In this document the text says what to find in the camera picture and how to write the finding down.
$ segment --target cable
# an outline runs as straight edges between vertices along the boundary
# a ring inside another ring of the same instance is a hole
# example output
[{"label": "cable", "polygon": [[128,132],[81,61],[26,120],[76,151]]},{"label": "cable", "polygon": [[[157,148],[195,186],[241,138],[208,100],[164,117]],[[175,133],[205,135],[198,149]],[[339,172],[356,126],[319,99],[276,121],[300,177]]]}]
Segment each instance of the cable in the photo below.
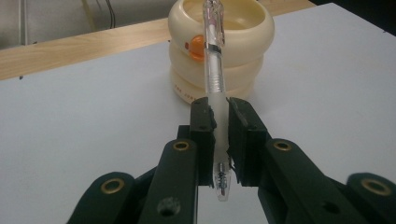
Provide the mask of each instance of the cable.
[{"label": "cable", "polygon": [[110,29],[116,28],[116,14],[110,4],[110,0],[106,0],[108,10],[110,11]]}]

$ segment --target pen holder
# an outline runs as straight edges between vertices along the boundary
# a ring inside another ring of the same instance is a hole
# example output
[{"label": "pen holder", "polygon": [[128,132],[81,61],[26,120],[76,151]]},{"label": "pen holder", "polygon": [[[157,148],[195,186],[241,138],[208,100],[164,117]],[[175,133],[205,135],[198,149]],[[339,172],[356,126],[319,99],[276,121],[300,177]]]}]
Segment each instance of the pen holder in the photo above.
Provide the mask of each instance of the pen holder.
[{"label": "pen holder", "polygon": [[[170,76],[186,102],[205,96],[204,24],[202,0],[178,0],[168,25]],[[263,54],[274,39],[274,20],[256,0],[221,0],[225,45],[222,67],[227,96],[246,99],[262,68]]]}]

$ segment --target pen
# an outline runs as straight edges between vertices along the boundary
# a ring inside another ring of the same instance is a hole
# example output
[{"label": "pen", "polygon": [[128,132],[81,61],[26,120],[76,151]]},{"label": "pen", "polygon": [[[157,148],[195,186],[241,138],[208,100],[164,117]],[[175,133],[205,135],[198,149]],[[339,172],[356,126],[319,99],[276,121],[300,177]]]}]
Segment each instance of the pen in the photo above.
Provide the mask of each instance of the pen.
[{"label": "pen", "polygon": [[213,176],[219,201],[228,200],[230,191],[230,158],[228,149],[228,103],[221,66],[221,47],[224,45],[223,5],[219,0],[205,0],[205,89],[217,127]]}]

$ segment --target white surface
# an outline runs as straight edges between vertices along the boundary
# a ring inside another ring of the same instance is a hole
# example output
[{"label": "white surface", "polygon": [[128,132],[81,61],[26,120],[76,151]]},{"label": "white surface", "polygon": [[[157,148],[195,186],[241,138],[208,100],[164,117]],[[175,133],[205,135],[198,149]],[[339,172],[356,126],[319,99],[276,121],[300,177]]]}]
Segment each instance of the white surface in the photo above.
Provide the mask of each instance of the white surface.
[{"label": "white surface", "polygon": [[[341,182],[358,172],[396,182],[395,36],[336,5],[275,21],[249,100],[272,136]],[[0,82],[0,223],[65,223],[100,175],[138,177],[157,164],[190,115],[172,91],[167,50]],[[199,223],[266,222],[257,189],[233,184],[227,203],[213,189],[199,195]]]}]

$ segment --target clear pen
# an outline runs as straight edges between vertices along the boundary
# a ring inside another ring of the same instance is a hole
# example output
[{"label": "clear pen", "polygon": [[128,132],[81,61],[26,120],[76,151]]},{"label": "clear pen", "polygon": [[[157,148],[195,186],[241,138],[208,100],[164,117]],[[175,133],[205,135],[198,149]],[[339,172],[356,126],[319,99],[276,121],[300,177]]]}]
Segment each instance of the clear pen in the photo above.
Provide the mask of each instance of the clear pen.
[{"label": "clear pen", "polygon": [[228,102],[225,95],[221,65],[221,47],[224,45],[223,5],[219,0],[205,0],[205,84],[208,103],[217,127],[213,176],[219,201],[228,200],[230,191],[230,158],[228,149]]}]

